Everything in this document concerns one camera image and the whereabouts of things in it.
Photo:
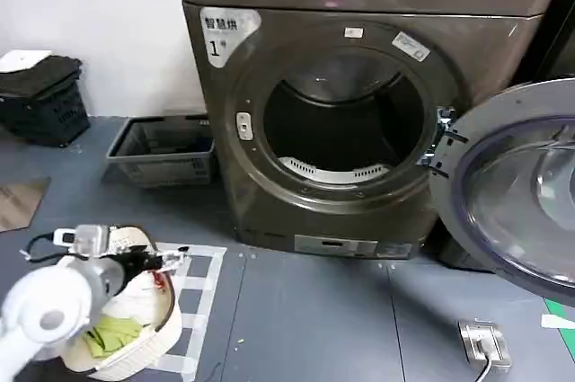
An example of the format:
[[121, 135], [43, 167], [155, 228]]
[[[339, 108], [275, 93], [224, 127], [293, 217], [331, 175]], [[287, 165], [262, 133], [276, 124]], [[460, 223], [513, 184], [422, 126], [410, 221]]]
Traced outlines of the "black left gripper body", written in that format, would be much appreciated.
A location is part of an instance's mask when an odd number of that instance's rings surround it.
[[159, 256], [145, 249], [129, 250], [117, 255], [117, 262], [124, 271], [124, 280], [132, 281], [144, 271], [159, 269]]

